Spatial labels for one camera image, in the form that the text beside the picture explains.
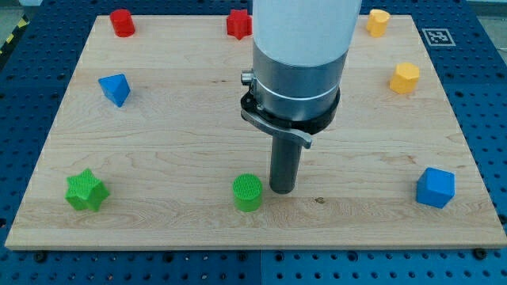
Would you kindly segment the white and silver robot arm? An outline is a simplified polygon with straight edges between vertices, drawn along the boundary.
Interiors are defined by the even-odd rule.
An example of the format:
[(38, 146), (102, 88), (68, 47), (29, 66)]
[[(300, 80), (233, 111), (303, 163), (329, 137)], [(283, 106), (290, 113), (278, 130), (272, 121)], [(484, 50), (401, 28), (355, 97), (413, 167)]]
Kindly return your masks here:
[(361, 0), (254, 0), (253, 67), (242, 118), (310, 148), (333, 120)]

